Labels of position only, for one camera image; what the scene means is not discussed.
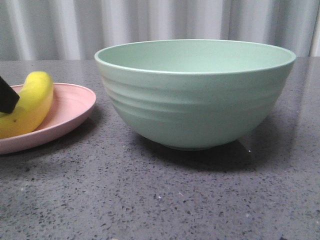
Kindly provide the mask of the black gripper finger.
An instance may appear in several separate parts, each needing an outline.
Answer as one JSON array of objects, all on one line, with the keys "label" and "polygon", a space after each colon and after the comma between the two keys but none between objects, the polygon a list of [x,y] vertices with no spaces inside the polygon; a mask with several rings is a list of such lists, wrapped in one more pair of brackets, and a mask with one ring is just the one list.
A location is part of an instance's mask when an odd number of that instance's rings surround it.
[{"label": "black gripper finger", "polygon": [[20,96],[0,77],[0,112],[11,114],[19,99]]}]

